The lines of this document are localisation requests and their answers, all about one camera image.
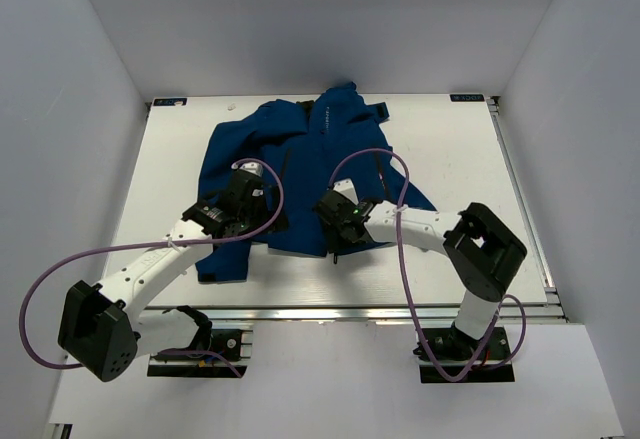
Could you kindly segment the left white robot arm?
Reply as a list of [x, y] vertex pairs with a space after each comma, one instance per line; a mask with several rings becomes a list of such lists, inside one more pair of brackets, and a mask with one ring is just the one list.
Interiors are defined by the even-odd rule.
[[179, 305], [161, 313], [150, 302], [219, 246], [274, 230], [284, 195], [270, 196], [265, 162], [236, 162], [225, 189], [201, 198], [157, 243], [120, 271], [94, 285], [80, 281], [67, 292], [59, 345], [98, 379], [119, 377], [138, 357], [199, 358], [212, 352], [212, 323], [199, 310]]

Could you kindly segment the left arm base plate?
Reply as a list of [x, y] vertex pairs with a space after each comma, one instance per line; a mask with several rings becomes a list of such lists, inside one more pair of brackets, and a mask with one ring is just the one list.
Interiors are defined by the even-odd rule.
[[211, 318], [207, 353], [156, 354], [149, 358], [147, 376], [178, 379], [239, 379], [244, 376], [253, 345], [253, 324]]

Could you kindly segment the right blue corner label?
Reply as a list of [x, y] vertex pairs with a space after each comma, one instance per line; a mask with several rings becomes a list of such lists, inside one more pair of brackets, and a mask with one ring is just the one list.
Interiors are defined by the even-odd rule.
[[450, 94], [449, 98], [452, 102], [484, 102], [485, 97], [483, 94], [472, 94], [472, 93], [454, 93]]

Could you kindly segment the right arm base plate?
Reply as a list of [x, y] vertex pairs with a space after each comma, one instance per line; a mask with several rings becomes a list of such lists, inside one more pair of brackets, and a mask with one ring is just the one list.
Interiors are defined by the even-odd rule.
[[[422, 332], [435, 358], [451, 376], [462, 372], [478, 346], [455, 333], [453, 327], [427, 327]], [[422, 384], [450, 384], [436, 370], [420, 342], [417, 342], [413, 354], [418, 362]], [[511, 347], [505, 328], [495, 327], [485, 348], [459, 383], [514, 383], [513, 366], [507, 362], [510, 355]]]

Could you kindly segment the blue corner label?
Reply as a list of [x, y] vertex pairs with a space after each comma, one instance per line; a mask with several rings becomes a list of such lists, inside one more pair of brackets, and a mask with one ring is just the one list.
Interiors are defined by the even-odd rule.
[[472, 93], [454, 93], [450, 94], [449, 98], [452, 102], [484, 102], [485, 97], [483, 94], [472, 94]]
[[182, 107], [187, 104], [187, 99], [184, 97], [178, 98], [155, 98], [153, 107]]

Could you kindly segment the blue and black jacket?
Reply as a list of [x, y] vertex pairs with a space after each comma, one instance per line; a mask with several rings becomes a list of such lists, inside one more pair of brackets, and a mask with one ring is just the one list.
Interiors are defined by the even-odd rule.
[[231, 165], [258, 158], [272, 167], [284, 189], [286, 230], [261, 236], [270, 250], [324, 257], [326, 240], [313, 207], [331, 179], [353, 181], [361, 198], [433, 210], [431, 201], [391, 164], [382, 123], [384, 103], [366, 104], [353, 83], [331, 88], [314, 101], [275, 100], [243, 120], [216, 126], [198, 179], [200, 198], [224, 189]]

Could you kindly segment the aluminium front rail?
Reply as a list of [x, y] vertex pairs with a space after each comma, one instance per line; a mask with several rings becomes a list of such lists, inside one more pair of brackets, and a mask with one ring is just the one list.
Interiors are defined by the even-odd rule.
[[[375, 307], [375, 308], [281, 308], [281, 309], [220, 309], [200, 308], [201, 312], [213, 320], [406, 320], [410, 319], [409, 309], [406, 307]], [[524, 306], [528, 320], [538, 321], [566, 321], [566, 316], [559, 302], [547, 305]], [[458, 307], [417, 307], [416, 312], [421, 320], [452, 320], [458, 314]], [[500, 318], [503, 320], [519, 319], [520, 310], [513, 303], [502, 306]]]

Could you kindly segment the white front panel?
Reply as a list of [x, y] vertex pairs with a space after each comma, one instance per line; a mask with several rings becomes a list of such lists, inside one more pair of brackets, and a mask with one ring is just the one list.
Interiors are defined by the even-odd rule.
[[534, 325], [511, 383], [424, 384], [408, 325], [265, 322], [240, 379], [62, 376], [75, 438], [604, 438], [622, 427], [584, 327]]

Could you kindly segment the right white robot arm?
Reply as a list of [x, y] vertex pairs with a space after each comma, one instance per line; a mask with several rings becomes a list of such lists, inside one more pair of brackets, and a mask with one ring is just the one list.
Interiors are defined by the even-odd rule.
[[517, 275], [527, 248], [488, 206], [472, 202], [444, 213], [388, 201], [354, 201], [355, 193], [329, 189], [314, 206], [331, 254], [376, 243], [408, 245], [447, 257], [465, 293], [451, 343], [472, 358], [488, 344], [486, 330]]

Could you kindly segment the left blue corner label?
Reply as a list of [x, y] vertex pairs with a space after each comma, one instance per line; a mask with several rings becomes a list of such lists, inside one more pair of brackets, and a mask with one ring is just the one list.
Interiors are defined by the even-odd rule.
[[187, 104], [187, 99], [184, 97], [178, 98], [155, 98], [153, 107], [182, 107]]

